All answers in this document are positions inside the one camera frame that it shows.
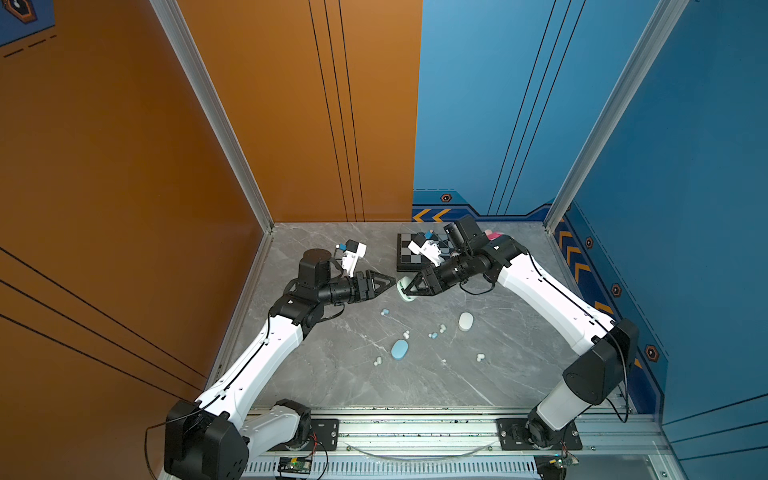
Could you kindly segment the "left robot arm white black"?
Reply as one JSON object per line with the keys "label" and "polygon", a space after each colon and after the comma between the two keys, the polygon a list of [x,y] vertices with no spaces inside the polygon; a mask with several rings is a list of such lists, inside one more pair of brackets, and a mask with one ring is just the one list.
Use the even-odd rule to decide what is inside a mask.
{"label": "left robot arm white black", "polygon": [[193,401],[178,401],[161,423],[164,471],[177,479],[239,479],[251,456],[310,442],[311,409],[278,401],[247,418],[255,400],[283,361],[312,329],[328,321],[328,306],[373,300],[394,287],[394,277],[356,271],[355,260],[325,249],[304,252],[297,276],[268,311],[265,324],[231,367]]}

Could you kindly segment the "green circuit board left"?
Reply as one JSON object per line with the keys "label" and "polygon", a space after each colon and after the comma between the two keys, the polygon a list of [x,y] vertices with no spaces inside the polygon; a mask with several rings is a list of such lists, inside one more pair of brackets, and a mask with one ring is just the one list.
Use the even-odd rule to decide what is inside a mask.
{"label": "green circuit board left", "polygon": [[279,478],[308,478],[313,460],[309,457],[280,457],[276,468]]}

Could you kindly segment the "white earbud case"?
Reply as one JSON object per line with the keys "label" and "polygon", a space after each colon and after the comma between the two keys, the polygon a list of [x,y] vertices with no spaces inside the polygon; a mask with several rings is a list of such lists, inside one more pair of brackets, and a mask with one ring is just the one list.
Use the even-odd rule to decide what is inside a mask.
{"label": "white earbud case", "polygon": [[458,319],[458,328],[462,332],[468,332],[474,325],[474,316],[469,312],[462,312]]}

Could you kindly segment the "right aluminium corner post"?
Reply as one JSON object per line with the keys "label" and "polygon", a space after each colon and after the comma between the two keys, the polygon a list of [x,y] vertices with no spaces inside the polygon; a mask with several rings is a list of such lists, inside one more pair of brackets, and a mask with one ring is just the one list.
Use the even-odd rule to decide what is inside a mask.
{"label": "right aluminium corner post", "polygon": [[543,222],[553,233],[674,30],[688,0],[659,1]]}

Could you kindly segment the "pink plush doll head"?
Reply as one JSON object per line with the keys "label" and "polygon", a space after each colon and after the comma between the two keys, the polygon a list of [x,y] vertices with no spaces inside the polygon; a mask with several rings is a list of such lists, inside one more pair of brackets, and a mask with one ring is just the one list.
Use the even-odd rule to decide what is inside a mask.
{"label": "pink plush doll head", "polygon": [[485,233],[486,237],[487,237],[487,238],[488,238],[490,241],[493,241],[493,240],[495,240],[495,239],[497,239],[497,238],[499,238],[499,237],[501,237],[501,236],[502,236],[502,233],[500,233],[500,232],[496,232],[496,231],[492,231],[492,230],[490,230],[490,229],[486,229],[486,230],[484,231],[484,233]]}

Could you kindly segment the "aluminium corner post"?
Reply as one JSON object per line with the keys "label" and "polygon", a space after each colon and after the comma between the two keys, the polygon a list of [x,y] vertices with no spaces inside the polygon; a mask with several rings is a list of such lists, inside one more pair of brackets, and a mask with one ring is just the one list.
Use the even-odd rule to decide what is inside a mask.
{"label": "aluminium corner post", "polygon": [[543,222],[553,233],[674,30],[688,0],[659,1]]}
{"label": "aluminium corner post", "polygon": [[261,229],[274,220],[177,1],[150,0],[157,19]]}

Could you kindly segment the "circuit board right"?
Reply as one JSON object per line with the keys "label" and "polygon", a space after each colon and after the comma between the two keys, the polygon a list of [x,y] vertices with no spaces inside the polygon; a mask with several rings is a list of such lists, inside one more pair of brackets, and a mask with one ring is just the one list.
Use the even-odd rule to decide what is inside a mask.
{"label": "circuit board right", "polygon": [[579,458],[573,454],[565,453],[555,455],[550,461],[549,465],[558,470],[565,470],[571,466],[578,465]]}

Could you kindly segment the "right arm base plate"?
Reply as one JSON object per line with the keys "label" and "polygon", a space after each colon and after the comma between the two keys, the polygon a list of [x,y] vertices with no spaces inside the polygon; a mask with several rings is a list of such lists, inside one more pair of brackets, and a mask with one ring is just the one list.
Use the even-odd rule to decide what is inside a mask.
{"label": "right arm base plate", "polygon": [[537,419],[500,418],[495,425],[503,451],[583,449],[574,421],[557,431]]}

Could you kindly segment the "black white chessboard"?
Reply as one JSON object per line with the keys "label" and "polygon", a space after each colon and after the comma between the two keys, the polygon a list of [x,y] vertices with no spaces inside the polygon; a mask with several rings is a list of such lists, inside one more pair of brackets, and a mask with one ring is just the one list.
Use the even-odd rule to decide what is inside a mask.
{"label": "black white chessboard", "polygon": [[418,272],[428,265],[439,266],[457,254],[457,248],[446,235],[435,231],[399,233],[396,270]]}

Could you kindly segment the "left aluminium corner post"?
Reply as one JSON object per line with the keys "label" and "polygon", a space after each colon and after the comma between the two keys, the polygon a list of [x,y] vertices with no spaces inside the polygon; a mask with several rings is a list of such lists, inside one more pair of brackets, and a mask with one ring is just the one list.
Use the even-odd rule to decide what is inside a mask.
{"label": "left aluminium corner post", "polygon": [[274,220],[177,1],[150,0],[157,19],[261,229]]}

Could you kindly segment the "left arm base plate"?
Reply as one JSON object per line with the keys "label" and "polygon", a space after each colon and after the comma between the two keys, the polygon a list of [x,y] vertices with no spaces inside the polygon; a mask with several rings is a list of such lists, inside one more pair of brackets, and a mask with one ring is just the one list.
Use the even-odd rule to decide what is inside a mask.
{"label": "left arm base plate", "polygon": [[312,419],[309,435],[301,443],[280,444],[273,451],[311,452],[318,440],[328,452],[337,449],[340,421],[336,418]]}

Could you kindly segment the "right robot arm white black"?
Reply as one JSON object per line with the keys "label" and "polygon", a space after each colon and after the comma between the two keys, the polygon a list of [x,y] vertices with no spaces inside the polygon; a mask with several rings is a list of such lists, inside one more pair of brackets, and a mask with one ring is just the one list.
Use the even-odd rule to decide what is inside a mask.
{"label": "right robot arm white black", "polygon": [[567,342],[575,360],[561,380],[528,414],[523,440],[536,449],[564,446],[574,420],[627,389],[636,359],[639,330],[630,320],[616,321],[550,275],[530,250],[507,234],[490,237],[465,216],[445,228],[445,248],[433,233],[411,237],[408,250],[425,258],[411,280],[401,280],[405,300],[436,296],[482,276],[524,300]]}

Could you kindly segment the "light blue earbud case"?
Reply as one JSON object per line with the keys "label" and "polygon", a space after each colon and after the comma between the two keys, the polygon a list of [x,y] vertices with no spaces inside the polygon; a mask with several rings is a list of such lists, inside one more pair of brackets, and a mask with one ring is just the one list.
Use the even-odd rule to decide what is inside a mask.
{"label": "light blue earbud case", "polygon": [[409,350],[409,343],[405,339],[397,340],[391,348],[391,356],[395,360],[402,360]]}

